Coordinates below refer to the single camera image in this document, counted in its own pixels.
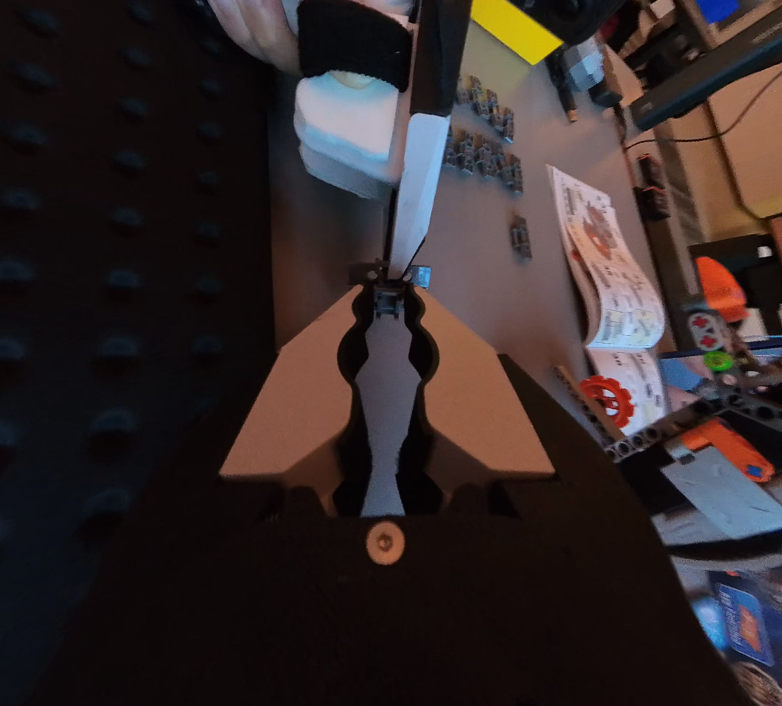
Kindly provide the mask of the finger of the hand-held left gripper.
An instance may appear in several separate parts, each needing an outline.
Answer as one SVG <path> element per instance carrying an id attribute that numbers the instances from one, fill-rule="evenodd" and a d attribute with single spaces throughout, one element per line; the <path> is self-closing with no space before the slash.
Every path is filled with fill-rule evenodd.
<path id="1" fill-rule="evenodd" d="M 401 163 L 400 182 L 386 218 L 386 280 L 399 281 L 428 233 L 439 183 L 450 116 L 399 112 L 393 136 L 393 162 Z"/>

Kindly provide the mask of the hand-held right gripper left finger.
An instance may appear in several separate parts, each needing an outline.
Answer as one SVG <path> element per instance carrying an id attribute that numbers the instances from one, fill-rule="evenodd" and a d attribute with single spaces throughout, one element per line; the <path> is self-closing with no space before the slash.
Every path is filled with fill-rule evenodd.
<path id="1" fill-rule="evenodd" d="M 374 293 L 356 285 L 279 351 L 219 475 L 312 489 L 329 515 L 359 516 L 372 456 L 357 376 Z"/>

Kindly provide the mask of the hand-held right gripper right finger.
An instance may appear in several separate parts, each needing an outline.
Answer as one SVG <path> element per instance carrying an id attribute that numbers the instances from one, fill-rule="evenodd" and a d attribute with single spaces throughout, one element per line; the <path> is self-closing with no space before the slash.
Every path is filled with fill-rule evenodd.
<path id="1" fill-rule="evenodd" d="M 412 284 L 404 324 L 418 376 L 400 447 L 404 513 L 436 514 L 463 486 L 551 479 L 551 459 L 494 347 Z"/>

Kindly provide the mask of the grey desk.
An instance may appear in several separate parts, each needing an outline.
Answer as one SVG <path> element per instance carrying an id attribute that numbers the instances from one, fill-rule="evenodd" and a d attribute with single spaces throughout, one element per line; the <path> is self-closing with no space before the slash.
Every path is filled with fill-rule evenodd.
<path id="1" fill-rule="evenodd" d="M 547 164 L 606 193 L 626 245 L 659 287 L 632 193 L 615 118 L 580 96 L 570 124 L 545 66 L 533 67 L 472 23 L 463 73 L 514 111 L 513 150 L 523 194 L 446 169 L 417 262 L 432 269 L 429 294 L 509 355 L 580 426 L 585 421 L 552 368 L 589 374 L 584 318 L 562 249 Z M 348 265 L 382 254 L 386 207 L 310 176 L 292 125 L 297 79 L 276 73 L 268 114 L 271 256 L 279 351 L 348 291 Z"/>

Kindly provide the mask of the rows of grey track links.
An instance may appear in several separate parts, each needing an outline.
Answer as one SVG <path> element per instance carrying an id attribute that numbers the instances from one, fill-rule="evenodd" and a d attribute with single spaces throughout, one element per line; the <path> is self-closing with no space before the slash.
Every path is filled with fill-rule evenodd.
<path id="1" fill-rule="evenodd" d="M 466 108 L 483 124 L 483 133 L 449 125 L 442 167 L 464 175 L 503 184 L 522 195 L 524 177 L 520 158 L 510 150 L 514 141 L 514 113 L 500 104 L 494 90 L 474 75 L 457 80 L 455 108 Z"/>

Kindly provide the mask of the grey brick motor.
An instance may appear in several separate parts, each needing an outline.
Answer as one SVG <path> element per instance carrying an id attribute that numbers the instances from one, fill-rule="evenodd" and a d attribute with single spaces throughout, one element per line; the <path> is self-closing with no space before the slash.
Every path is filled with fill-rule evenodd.
<path id="1" fill-rule="evenodd" d="M 572 94 L 587 92 L 604 82 L 601 42 L 592 36 L 580 44 L 562 48 L 562 69 Z"/>

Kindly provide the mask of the black power adapter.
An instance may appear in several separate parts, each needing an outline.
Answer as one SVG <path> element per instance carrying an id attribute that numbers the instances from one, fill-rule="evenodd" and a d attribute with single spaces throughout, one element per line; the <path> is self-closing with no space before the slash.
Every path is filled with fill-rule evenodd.
<path id="1" fill-rule="evenodd" d="M 588 94 L 592 103 L 600 108 L 612 110 L 622 104 L 622 86 L 608 58 L 602 61 L 602 79 L 589 88 Z"/>

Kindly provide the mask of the building instruction booklet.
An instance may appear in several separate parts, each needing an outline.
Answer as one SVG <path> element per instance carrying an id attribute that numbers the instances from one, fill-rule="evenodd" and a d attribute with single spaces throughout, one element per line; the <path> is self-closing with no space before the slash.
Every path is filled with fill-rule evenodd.
<path id="1" fill-rule="evenodd" d="M 592 375 L 577 387 L 624 435 L 667 415 L 655 349 L 666 329 L 661 300 L 634 259 L 610 197 L 547 165 L 562 246 L 586 311 Z"/>

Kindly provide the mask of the black perforated panel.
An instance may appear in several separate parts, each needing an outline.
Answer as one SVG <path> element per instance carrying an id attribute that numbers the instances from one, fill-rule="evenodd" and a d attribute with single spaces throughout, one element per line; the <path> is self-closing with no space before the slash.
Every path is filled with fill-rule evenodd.
<path id="1" fill-rule="evenodd" d="M 270 355 L 262 72 L 183 0 L 2 0 L 2 704 Z"/>

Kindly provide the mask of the grey brick-built vehicle model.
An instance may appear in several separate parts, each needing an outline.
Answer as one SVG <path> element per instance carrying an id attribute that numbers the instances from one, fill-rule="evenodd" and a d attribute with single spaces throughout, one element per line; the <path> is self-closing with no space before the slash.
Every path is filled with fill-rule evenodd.
<path id="1" fill-rule="evenodd" d="M 569 264 L 588 315 L 603 316 L 585 345 L 596 372 L 581 380 L 554 369 L 609 459 L 650 510 L 668 545 L 780 533 L 780 359 L 760 363 L 719 310 L 685 309 L 699 351 L 650 350 L 659 307 L 631 312 L 612 266 Z"/>

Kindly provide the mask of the black monitor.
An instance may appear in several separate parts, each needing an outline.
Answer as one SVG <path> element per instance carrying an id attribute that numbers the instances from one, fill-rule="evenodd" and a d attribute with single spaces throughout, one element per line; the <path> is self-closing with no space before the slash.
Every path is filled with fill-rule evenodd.
<path id="1" fill-rule="evenodd" d="M 689 113 L 722 88 L 781 62 L 781 8 L 670 75 L 630 105 L 641 132 Z"/>

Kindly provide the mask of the blue toy box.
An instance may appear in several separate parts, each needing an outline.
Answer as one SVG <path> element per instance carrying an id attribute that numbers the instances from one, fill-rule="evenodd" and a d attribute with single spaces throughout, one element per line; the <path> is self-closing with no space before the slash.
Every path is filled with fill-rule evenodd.
<path id="1" fill-rule="evenodd" d="M 690 606 L 750 701 L 780 705 L 781 568 L 708 571 Z"/>

